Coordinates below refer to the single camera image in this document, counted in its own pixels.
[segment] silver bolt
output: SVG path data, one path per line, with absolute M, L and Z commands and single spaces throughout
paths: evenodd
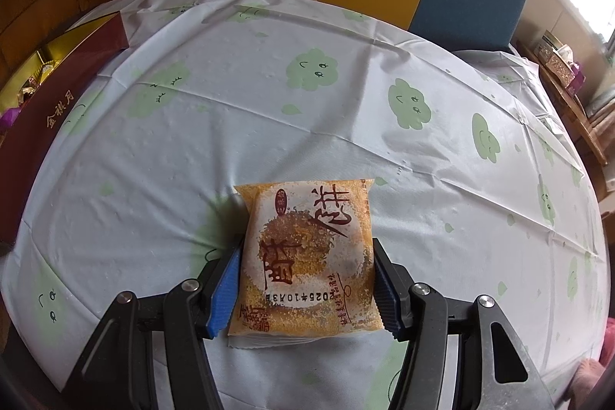
M 116 301 L 118 301 L 119 304 L 128 304 L 132 301 L 132 292 L 128 292 L 128 290 L 120 292 L 116 297 Z
M 415 283 L 412 286 L 412 291 L 416 295 L 427 295 L 428 293 L 431 292 L 431 289 L 429 288 L 429 285 L 427 285 L 426 283 Z
M 481 295 L 479 297 L 479 304 L 481 306 L 486 307 L 486 308 L 493 308 L 493 306 L 496 304 L 496 302 L 493 299 L 493 297 L 491 297 L 490 295 Z
M 199 288 L 199 281 L 194 280 L 193 278 L 191 278 L 190 280 L 185 280 L 181 284 L 181 288 L 186 292 L 194 292 L 196 289 Z

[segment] blue gripper pad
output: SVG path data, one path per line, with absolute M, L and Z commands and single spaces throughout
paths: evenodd
M 226 327 L 235 308 L 239 293 L 239 257 L 241 249 L 235 250 L 228 265 L 218 282 L 216 290 L 211 295 L 211 315 L 207 322 L 207 333 L 213 339 L 218 332 Z
M 393 284 L 384 272 L 382 264 L 378 259 L 374 260 L 376 265 L 376 276 L 374 280 L 374 299 L 380 312 L 380 318 L 384 328 L 393 334 L 396 339 L 399 331 L 404 328 L 401 321 L 401 306 Z

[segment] packaged pastry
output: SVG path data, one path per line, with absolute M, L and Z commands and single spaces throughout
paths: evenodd
M 235 187 L 250 213 L 229 344 L 265 347 L 377 330 L 373 180 Z

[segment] red oval logo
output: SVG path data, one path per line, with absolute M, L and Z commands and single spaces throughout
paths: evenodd
M 278 216 L 282 216 L 286 212 L 287 202 L 286 192 L 284 190 L 278 190 L 276 193 L 276 212 Z

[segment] wooden side table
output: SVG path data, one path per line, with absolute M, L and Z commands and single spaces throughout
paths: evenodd
M 585 112 L 562 87 L 562 84 L 556 74 L 546 68 L 539 61 L 534 52 L 531 51 L 524 43 L 518 41 L 516 43 L 516 47 L 521 56 L 538 65 L 538 75 L 540 77 L 540 81 L 549 95 L 549 99 L 551 100 L 551 103 L 553 103 L 555 111 L 558 115 L 560 117 L 565 116 L 568 118 L 573 127 L 575 127 L 577 132 L 580 134 L 580 137 L 585 145 L 595 155 L 599 164 L 607 165 L 605 152 L 602 150 L 602 146 L 598 141 L 598 136 L 585 116 Z

